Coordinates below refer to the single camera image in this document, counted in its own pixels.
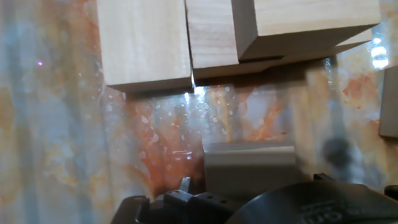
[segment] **wood grain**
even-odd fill
[[[187,0],[193,68],[237,65],[231,0]]]
[[[98,0],[97,7],[107,86],[134,92],[192,85],[184,0]]]

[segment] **black round object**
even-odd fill
[[[295,184],[264,193],[226,224],[390,223],[398,202],[365,185],[335,181]]]

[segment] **marble countertop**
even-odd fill
[[[216,142],[294,144],[304,174],[398,184],[398,142],[378,135],[398,2],[381,7],[373,41],[337,57],[137,97],[103,83],[95,0],[0,1],[0,223],[109,223],[124,197],[203,182]]]

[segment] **wooden block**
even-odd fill
[[[98,0],[105,84],[135,92],[192,85],[184,0]]]
[[[186,0],[194,69],[237,65],[231,0]]]
[[[369,29],[331,49],[239,64],[231,0],[187,0],[187,9],[196,79],[256,73],[275,65],[330,57],[372,38]]]
[[[203,148],[208,192],[247,200],[299,181],[293,146],[267,147],[264,142],[245,142],[209,144]]]
[[[379,134],[398,138],[398,67],[388,68],[384,74]]]
[[[232,0],[238,58],[328,50],[381,22],[379,0]]]
[[[288,63],[303,62],[306,60],[313,60],[319,58],[327,58],[338,53],[357,47],[361,44],[369,42],[373,39],[372,30],[368,29],[340,44],[332,49],[322,50],[319,52],[306,52],[304,54],[288,55],[284,57],[277,65],[285,65]]]

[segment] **black plastic part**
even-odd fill
[[[184,177],[181,180],[181,184],[178,189],[185,192],[189,192],[190,184],[191,184],[191,177]]]
[[[313,175],[313,179],[314,180],[327,180],[327,181],[335,181],[333,178],[331,178],[330,176],[321,173],[321,174],[314,174]]]
[[[398,200],[398,185],[389,185],[385,187],[384,194],[394,200]]]
[[[363,221],[398,221],[398,202],[365,185],[313,181],[264,193],[245,204],[226,223],[341,224]]]
[[[146,196],[135,196],[125,198],[120,204],[111,224],[135,224],[145,216],[149,209],[149,198]]]

